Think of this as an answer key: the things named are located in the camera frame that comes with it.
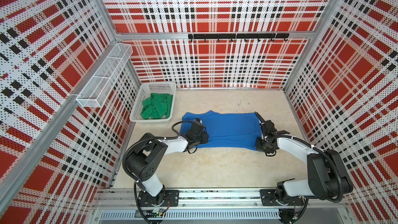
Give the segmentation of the blue tank top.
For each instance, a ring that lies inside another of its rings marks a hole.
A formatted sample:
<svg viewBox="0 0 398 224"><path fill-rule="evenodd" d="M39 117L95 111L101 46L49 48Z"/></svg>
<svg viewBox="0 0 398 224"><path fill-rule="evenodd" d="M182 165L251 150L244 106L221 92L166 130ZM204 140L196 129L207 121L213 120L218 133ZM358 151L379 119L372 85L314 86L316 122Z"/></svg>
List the blue tank top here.
<svg viewBox="0 0 398 224"><path fill-rule="evenodd" d="M260 120L254 113L220 114L209 111L204 114L186 113L180 132L185 134L191 127L189 121L200 119L209 135L207 144L199 148L245 148L255 150L257 138L262 136Z"/></svg>

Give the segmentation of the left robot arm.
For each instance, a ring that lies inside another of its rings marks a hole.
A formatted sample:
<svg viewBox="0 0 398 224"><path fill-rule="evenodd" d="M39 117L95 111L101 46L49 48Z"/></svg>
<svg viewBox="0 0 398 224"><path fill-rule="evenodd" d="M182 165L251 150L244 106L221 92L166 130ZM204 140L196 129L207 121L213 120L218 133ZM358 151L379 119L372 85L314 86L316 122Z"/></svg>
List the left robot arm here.
<svg viewBox="0 0 398 224"><path fill-rule="evenodd" d="M192 153L199 145L207 144L209 135L202 120L183 120L172 125L175 137L155 136L146 133L130 146L122 159L125 173L138 187L151 197L158 197L165 189L156 175L163 157L171 153Z"/></svg>

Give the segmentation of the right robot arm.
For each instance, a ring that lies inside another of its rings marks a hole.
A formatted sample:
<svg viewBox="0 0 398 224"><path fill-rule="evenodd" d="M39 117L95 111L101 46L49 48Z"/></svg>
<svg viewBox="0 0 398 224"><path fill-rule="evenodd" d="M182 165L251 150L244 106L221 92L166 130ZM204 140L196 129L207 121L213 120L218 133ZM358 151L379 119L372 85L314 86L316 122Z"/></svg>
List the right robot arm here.
<svg viewBox="0 0 398 224"><path fill-rule="evenodd" d="M287 204L291 198L305 197L339 203L344 195L353 191L353 183L339 152L322 150L290 135L277 131L270 120L259 118L261 136L255 148L273 157L278 150L284 150L307 166L306 179L288 179L277 183L275 197L280 204Z"/></svg>

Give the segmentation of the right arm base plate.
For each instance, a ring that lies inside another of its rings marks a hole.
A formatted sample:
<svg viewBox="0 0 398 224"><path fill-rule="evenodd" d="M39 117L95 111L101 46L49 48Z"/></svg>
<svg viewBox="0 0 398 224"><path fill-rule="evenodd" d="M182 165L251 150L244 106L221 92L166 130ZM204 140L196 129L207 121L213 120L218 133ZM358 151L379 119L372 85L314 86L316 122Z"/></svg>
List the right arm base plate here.
<svg viewBox="0 0 398 224"><path fill-rule="evenodd" d="M303 206L301 197L291 197L279 189L261 189L260 199L263 206Z"/></svg>

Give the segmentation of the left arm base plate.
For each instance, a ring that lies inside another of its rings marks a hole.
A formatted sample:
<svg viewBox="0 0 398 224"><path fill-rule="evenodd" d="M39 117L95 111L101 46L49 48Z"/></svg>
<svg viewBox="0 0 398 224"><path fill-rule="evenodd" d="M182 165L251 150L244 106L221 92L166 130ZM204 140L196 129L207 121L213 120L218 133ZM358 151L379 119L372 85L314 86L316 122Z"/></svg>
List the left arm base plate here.
<svg viewBox="0 0 398 224"><path fill-rule="evenodd" d="M179 202L179 190L162 190L157 196L153 197L149 193L141 191L138 195L140 207L176 207Z"/></svg>

